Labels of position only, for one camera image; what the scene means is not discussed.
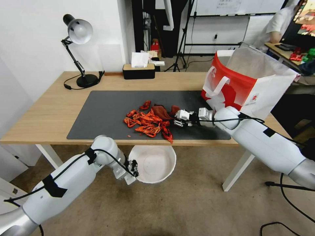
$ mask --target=black lamp base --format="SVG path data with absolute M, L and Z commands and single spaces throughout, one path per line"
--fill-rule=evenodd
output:
M 85 75 L 85 78 L 86 79 L 83 79 L 83 77 L 80 76 L 76 80 L 76 84 L 81 88 L 88 88 L 93 85 L 96 85 L 98 82 L 98 77 L 96 75 L 88 74 L 88 75 Z

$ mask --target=white plastic bowl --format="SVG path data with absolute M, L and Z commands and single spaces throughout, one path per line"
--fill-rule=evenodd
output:
M 172 146 L 136 145 L 129 154 L 129 160 L 138 163 L 140 182 L 160 183 L 169 177 L 176 165 L 176 153 Z

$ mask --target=lamp shade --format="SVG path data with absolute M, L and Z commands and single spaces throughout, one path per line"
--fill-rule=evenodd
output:
M 75 19 L 72 15 L 63 16 L 63 22 L 68 26 L 68 35 L 75 44 L 87 43 L 93 35 L 92 25 L 82 19 Z

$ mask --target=wooden table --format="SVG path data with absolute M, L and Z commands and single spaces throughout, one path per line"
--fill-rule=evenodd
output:
M 291 67 L 297 69 L 298 71 L 300 71 L 299 69 L 299 65 L 301 64 L 301 62 L 298 61 L 291 61 L 290 60 L 290 55 L 293 53 L 293 51 L 283 51 L 280 48 L 277 48 L 276 45 L 280 45 L 281 43 L 276 43 L 276 44 L 272 44 L 272 43 L 265 43 L 265 46 L 267 48 L 269 48 L 269 50 L 277 55 L 279 57 L 279 61 L 283 62 L 286 61 Z
M 93 90 L 201 90 L 205 72 L 156 72 L 155 79 L 124 80 L 121 73 L 106 73 L 101 82 L 91 88 L 68 90 L 63 82 L 78 72 L 64 72 L 33 104 L 22 118 L 5 134 L 1 142 L 6 144 L 36 144 L 54 168 L 62 165 L 51 144 L 90 145 L 93 140 L 69 140 L 67 135 L 76 120 L 89 93 Z M 68 81 L 75 88 L 76 79 Z M 270 114 L 265 124 L 276 132 L 288 136 Z M 170 145 L 166 140 L 115 140 L 118 145 Z M 233 140 L 174 140 L 175 146 L 238 146 Z M 223 184 L 228 191 L 254 156 L 245 152 L 231 175 Z

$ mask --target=black tissue box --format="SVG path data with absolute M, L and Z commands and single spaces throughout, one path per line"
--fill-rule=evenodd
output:
M 132 68 L 131 64 L 124 64 L 122 73 L 125 79 L 154 79 L 155 66 L 152 63 L 148 63 L 148 66 L 145 68 Z

